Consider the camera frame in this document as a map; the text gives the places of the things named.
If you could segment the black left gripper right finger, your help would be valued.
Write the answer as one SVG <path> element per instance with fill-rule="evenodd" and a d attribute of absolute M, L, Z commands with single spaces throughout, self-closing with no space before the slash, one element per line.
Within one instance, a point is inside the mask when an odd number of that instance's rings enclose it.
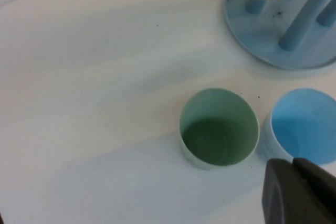
<path fill-rule="evenodd" d="M 335 215 L 335 176 L 305 158 L 294 158 L 292 165 L 306 180 L 322 206 Z"/>

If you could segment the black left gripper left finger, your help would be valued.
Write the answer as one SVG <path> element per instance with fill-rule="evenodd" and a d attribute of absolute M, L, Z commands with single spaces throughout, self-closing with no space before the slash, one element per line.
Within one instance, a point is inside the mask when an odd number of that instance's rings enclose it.
<path fill-rule="evenodd" d="M 265 223 L 335 223 L 292 162 L 267 162 L 262 191 Z"/>

